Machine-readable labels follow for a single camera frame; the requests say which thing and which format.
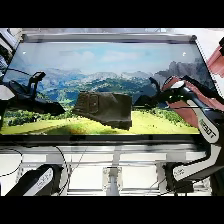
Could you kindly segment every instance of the blue sky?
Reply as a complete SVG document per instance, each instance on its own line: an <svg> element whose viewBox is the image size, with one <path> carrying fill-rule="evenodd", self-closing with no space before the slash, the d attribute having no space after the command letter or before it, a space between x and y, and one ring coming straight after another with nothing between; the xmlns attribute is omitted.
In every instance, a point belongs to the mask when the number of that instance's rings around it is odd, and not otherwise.
<svg viewBox="0 0 224 224"><path fill-rule="evenodd" d="M11 68L27 67L34 73L46 68L96 72L151 72L168 69L172 61L194 62L195 45L155 43L22 43Z"/></svg>

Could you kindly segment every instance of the cloud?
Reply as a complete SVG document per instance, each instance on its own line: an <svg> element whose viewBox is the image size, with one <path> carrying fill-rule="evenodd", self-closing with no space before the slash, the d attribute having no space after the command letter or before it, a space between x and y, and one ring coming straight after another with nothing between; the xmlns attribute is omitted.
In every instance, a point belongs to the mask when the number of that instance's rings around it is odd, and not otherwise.
<svg viewBox="0 0 224 224"><path fill-rule="evenodd" d="M119 51L107 51L103 56L102 61L104 62L116 62L123 60L135 60L143 56L142 53L136 52L119 52Z"/></svg>

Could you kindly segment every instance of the metal bracket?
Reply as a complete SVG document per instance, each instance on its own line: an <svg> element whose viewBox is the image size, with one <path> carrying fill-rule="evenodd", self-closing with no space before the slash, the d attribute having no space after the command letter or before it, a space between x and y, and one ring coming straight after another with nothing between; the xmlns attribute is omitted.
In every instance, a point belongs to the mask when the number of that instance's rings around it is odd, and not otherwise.
<svg viewBox="0 0 224 224"><path fill-rule="evenodd" d="M115 188L121 191L123 188L122 168L121 167L105 167L103 168L103 191L107 191L111 184L116 184Z"/></svg>

